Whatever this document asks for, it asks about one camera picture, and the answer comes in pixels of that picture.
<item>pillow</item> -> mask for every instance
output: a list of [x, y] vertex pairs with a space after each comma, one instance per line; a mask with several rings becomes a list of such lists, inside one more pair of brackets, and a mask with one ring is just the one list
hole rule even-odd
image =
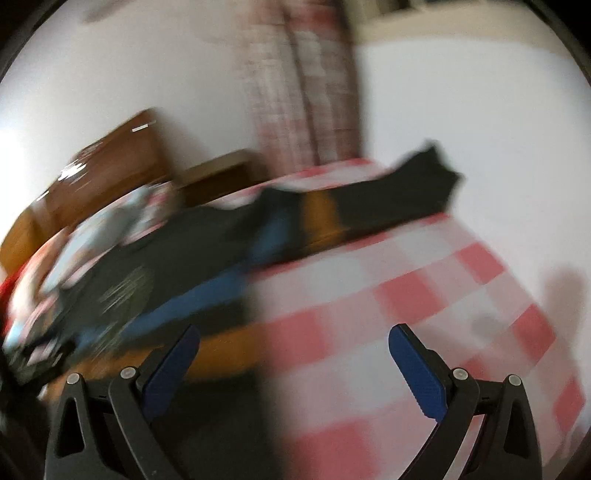
[[35, 311], [41, 300], [39, 293], [41, 282], [51, 270], [69, 235], [70, 229], [67, 228], [57, 232], [33, 254], [22, 269], [8, 301], [5, 325], [5, 331], [8, 333], [5, 345], [12, 345], [18, 340], [20, 330]]
[[177, 190], [171, 181], [153, 185], [150, 192], [148, 204], [125, 235], [122, 244], [130, 244], [157, 230], [178, 208]]
[[149, 193], [149, 187], [141, 186], [78, 225], [43, 282], [41, 294], [49, 295], [79, 267], [114, 247], [138, 219]]

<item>red cloth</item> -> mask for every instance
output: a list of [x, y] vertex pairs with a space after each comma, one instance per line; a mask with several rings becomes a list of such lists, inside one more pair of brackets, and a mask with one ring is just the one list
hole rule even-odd
[[19, 268], [16, 273], [7, 277], [4, 282], [2, 282], [2, 285], [0, 285], [0, 327], [2, 328], [2, 337], [4, 337], [10, 329], [6, 317], [8, 302], [10, 301], [10, 296], [12, 295], [14, 287], [17, 285], [17, 281], [21, 277], [21, 273], [26, 265], [27, 263]]

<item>red and white checkered blanket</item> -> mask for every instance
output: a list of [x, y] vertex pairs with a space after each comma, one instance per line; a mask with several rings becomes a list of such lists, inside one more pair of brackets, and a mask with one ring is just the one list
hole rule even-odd
[[[350, 160], [272, 183], [311, 190], [382, 171]], [[213, 203], [242, 205], [260, 188]], [[423, 416], [388, 352], [396, 323], [408, 323], [450, 367], [475, 378], [519, 375], [544, 464], [585, 404], [569, 350], [532, 298], [448, 215], [269, 268], [252, 282], [290, 479], [396, 479], [426, 441], [434, 421]], [[459, 476], [480, 422], [474, 419], [447, 478]]]

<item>checkered curtain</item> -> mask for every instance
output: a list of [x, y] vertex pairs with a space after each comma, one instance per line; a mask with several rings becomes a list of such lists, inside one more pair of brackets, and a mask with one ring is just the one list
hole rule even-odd
[[328, 0], [235, 0], [246, 96], [270, 173], [357, 157], [351, 45]]

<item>white wall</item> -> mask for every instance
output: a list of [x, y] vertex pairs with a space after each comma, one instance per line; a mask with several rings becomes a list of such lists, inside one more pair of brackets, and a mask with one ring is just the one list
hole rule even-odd
[[66, 2], [0, 83], [0, 239], [76, 151], [144, 108], [178, 169], [256, 146], [225, 1], [116, 0], [88, 21], [106, 3]]
[[365, 155], [392, 164], [440, 142], [466, 177], [454, 215], [546, 310], [590, 398], [591, 88], [550, 50], [461, 35], [357, 46]]

